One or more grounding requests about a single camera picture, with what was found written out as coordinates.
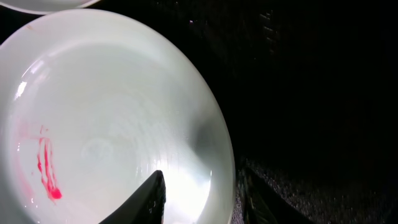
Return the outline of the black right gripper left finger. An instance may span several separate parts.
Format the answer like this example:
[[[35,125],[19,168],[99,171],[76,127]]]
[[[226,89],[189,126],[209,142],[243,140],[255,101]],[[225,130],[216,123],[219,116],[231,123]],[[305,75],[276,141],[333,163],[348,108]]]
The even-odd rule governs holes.
[[[161,170],[145,182],[112,214],[99,224],[163,224],[166,187]]]

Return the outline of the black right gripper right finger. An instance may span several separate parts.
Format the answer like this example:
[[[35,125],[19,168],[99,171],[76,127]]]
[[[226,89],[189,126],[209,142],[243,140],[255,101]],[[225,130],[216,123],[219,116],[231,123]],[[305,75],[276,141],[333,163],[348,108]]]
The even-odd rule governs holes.
[[[243,221],[250,224],[302,224],[307,218],[275,193],[250,168],[241,170]]]

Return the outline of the mint plate with red stain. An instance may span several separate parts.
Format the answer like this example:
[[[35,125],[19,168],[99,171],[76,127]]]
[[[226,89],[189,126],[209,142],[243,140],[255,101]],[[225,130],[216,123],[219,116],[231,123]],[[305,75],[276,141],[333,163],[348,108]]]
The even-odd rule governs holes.
[[[49,14],[1,44],[1,222],[99,223],[156,170],[165,223],[229,223],[220,107],[174,44],[97,9]]]

